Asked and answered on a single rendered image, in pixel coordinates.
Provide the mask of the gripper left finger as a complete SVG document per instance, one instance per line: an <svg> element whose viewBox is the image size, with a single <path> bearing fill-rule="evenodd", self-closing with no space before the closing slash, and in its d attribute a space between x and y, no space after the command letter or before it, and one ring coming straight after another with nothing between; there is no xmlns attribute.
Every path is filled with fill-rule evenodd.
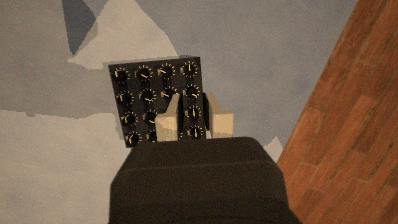
<svg viewBox="0 0 398 224"><path fill-rule="evenodd" d="M173 94L165 114L157 114L155 118L157 142L179 140L183 132L184 110L183 95Z"/></svg>

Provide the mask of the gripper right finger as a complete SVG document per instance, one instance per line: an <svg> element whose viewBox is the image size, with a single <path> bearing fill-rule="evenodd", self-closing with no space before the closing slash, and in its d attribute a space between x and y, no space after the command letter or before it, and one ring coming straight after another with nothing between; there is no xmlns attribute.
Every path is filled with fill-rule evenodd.
<svg viewBox="0 0 398 224"><path fill-rule="evenodd" d="M211 92L203 93L203 117L211 138L233 137L233 113L222 111Z"/></svg>

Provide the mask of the black knob box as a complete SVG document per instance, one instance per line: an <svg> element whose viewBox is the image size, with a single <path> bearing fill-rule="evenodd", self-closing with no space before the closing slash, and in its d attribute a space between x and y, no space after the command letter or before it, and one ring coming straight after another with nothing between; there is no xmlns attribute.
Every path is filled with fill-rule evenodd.
<svg viewBox="0 0 398 224"><path fill-rule="evenodd" d="M108 67L126 148L157 142L155 117L166 113L173 94L183 95L179 140L206 139L200 57Z"/></svg>

